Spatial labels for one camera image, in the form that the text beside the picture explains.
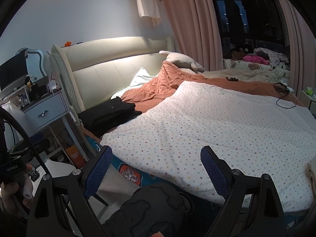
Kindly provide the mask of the person's left hand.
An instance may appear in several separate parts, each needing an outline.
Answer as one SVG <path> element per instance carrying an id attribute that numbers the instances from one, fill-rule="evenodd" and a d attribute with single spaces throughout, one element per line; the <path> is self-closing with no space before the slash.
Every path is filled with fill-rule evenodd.
<path id="1" fill-rule="evenodd" d="M 32 168 L 33 166 L 31 164 L 27 164 L 25 174 L 31 172 Z M 7 185 L 2 183 L 1 190 L 2 190 L 2 200 L 3 200 L 3 205 L 4 205 L 5 210 L 13 216 L 22 217 L 20 210 L 18 209 L 18 207 L 16 206 L 16 204 L 14 203 L 12 199 L 14 194 L 19 190 L 18 184 L 16 182 L 8 183 Z M 31 198 L 31 199 L 24 198 L 23 200 L 24 206 L 30 209 L 33 203 L 33 199 L 34 198 Z"/>

